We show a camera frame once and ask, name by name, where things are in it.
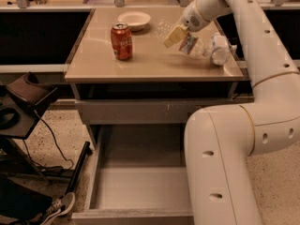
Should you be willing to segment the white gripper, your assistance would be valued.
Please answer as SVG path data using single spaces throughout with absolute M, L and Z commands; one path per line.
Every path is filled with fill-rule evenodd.
M 181 25 L 176 25 L 164 38 L 164 45 L 170 48 L 172 45 L 183 40 L 189 32 L 199 32 L 209 24 L 204 19 L 194 3 L 188 5 L 179 19 Z

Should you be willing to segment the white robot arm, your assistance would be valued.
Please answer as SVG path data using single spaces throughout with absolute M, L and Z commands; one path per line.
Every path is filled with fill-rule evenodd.
M 232 14 L 247 64 L 251 103 L 202 108 L 187 120 L 185 158 L 194 225 L 263 225 L 249 156 L 300 139 L 300 72 L 257 0 L 194 0 L 166 46 Z

